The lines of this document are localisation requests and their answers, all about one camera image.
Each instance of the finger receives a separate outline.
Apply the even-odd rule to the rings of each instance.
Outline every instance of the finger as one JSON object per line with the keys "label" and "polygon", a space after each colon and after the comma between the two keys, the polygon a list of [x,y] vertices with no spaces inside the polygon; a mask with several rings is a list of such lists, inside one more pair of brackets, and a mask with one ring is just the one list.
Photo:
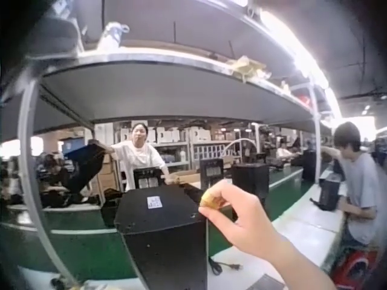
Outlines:
{"label": "finger", "polygon": [[206,193],[216,198],[224,198],[237,212],[242,211],[246,205],[246,200],[252,198],[250,193],[228,183],[225,179],[207,189]]}
{"label": "finger", "polygon": [[200,207],[199,212],[208,218],[208,220],[210,220],[214,226],[220,230],[230,243],[233,243],[235,235],[238,231],[237,225],[235,225],[229,218],[218,210],[213,210],[208,207]]}

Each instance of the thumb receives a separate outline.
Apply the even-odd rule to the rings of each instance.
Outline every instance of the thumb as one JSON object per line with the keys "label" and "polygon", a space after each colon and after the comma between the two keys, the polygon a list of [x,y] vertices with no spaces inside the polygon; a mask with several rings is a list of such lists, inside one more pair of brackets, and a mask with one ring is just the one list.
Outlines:
{"label": "thumb", "polygon": [[208,218],[230,243],[233,243],[238,226],[218,210],[213,210],[208,207],[199,207],[199,212]]}

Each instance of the power cord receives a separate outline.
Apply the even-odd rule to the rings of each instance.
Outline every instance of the power cord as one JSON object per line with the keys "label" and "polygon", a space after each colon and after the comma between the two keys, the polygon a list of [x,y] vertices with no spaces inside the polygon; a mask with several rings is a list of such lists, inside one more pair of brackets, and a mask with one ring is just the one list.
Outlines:
{"label": "power cord", "polygon": [[227,266],[232,270],[236,270],[236,271],[242,270],[242,265],[240,264],[227,264],[222,262],[216,262],[211,257],[208,257],[208,263],[210,264],[211,270],[215,276],[219,276],[220,274],[222,274],[223,272],[222,265]]}

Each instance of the white label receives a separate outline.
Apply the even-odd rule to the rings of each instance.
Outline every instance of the white label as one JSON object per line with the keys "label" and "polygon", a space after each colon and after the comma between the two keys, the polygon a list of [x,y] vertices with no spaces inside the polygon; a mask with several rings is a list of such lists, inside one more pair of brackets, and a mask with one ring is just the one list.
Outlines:
{"label": "white label", "polygon": [[159,196],[150,196],[146,198],[148,201],[148,209],[163,207]]}

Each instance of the man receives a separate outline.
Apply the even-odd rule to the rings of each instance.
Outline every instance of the man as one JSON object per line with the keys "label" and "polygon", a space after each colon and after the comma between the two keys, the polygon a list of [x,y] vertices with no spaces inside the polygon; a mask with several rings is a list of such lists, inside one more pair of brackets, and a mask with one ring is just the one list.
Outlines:
{"label": "man", "polygon": [[367,248],[378,242],[377,222],[380,186],[377,167],[371,155],[360,150],[360,132],[350,123],[341,124],[334,133],[336,149],[322,147],[322,152],[339,160],[348,188],[338,209],[348,215],[342,236],[342,248]]}

